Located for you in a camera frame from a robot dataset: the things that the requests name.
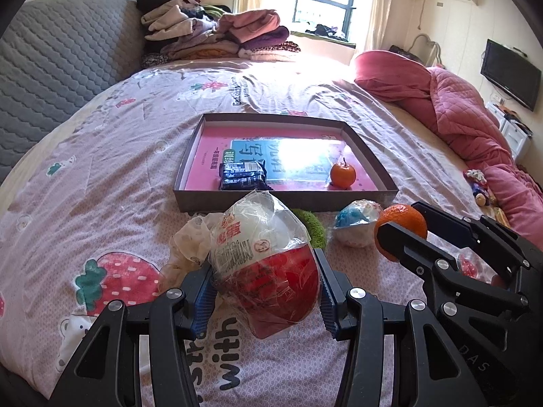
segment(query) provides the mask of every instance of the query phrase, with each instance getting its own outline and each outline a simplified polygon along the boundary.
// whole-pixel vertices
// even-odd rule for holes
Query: flat screen tv
[[[536,108],[541,70],[517,52],[488,40],[481,74],[532,112]]]

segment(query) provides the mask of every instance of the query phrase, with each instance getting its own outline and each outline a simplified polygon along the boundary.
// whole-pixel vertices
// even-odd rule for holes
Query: bed sheet
[[[464,163],[406,112],[384,107],[350,78],[347,67],[316,59],[303,65],[181,62],[144,70],[81,109],[48,145],[32,150],[0,190],[9,205],[0,220],[2,364],[48,397],[73,330],[88,327],[109,299],[135,304],[153,298],[168,240],[189,218],[178,211],[172,185],[202,113],[346,121],[395,180],[396,202],[424,200],[479,217],[462,178]],[[334,213],[319,218],[333,226]],[[433,235],[429,240],[449,247]],[[326,256],[353,285],[383,301],[425,299],[422,281],[374,247],[351,249],[330,240]],[[104,269],[98,287],[89,288],[85,283]],[[187,347],[200,401],[239,407],[333,405],[347,350],[324,329],[318,308],[288,337],[262,341],[224,304],[206,338]],[[382,405],[390,404],[392,371],[386,338]],[[142,384],[145,405],[152,405],[148,374]]]

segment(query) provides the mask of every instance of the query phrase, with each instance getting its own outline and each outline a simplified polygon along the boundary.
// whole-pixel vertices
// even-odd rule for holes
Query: pink comforter
[[[543,194],[512,160],[498,121],[477,89],[437,67],[426,69],[386,51],[355,59],[355,82],[395,102],[439,136],[470,168],[481,170],[512,228],[543,249]]]

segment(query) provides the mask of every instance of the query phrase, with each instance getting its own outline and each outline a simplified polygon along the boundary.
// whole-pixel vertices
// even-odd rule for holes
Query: gray quilted headboard
[[[135,0],[34,0],[0,39],[0,183],[47,133],[139,71]]]

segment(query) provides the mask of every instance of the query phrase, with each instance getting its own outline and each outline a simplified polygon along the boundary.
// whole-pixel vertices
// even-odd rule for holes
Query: barcode
[[[220,273],[227,273],[252,260],[253,254],[249,240],[228,242],[221,250],[215,252],[215,261]]]
[[[258,162],[245,162],[245,171],[260,171]]]

